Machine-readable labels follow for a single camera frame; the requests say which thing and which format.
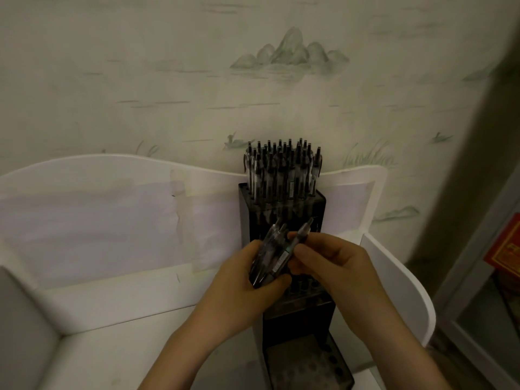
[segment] wall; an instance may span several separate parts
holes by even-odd
[[[0,174],[86,153],[240,172],[240,140],[305,137],[324,171],[389,168],[371,232],[402,261],[520,17],[520,0],[3,4]]]

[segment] forearm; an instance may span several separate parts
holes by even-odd
[[[138,390],[189,389],[216,346],[189,318],[170,336]]]
[[[389,390],[450,390],[439,368],[395,312],[363,341]]]

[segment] label on pen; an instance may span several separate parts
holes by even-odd
[[[275,266],[272,268],[273,272],[278,271],[278,269],[282,266],[282,264],[283,264],[284,260],[287,258],[287,256],[289,256],[289,252],[284,251],[282,253],[282,255],[280,256],[280,258],[278,259],[278,261],[276,262]]]

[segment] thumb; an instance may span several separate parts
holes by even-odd
[[[256,289],[253,293],[256,293],[259,297],[259,303],[262,307],[262,312],[274,304],[283,294],[283,292],[291,284],[292,278],[289,274],[284,274],[273,282],[266,286]]]
[[[304,244],[297,244],[294,248],[294,255],[312,272],[322,279],[327,279],[337,271],[337,265],[328,261],[315,250]]]

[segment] pen label sticker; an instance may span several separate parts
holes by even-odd
[[[287,256],[289,256],[289,252],[284,251],[282,253],[282,255],[280,256],[280,258],[278,259],[278,261],[276,262],[275,266],[272,268],[273,272],[278,271],[278,269],[282,266],[282,264],[283,264],[284,260],[287,258]]]
[[[520,213],[515,213],[485,255],[484,261],[520,278]]]

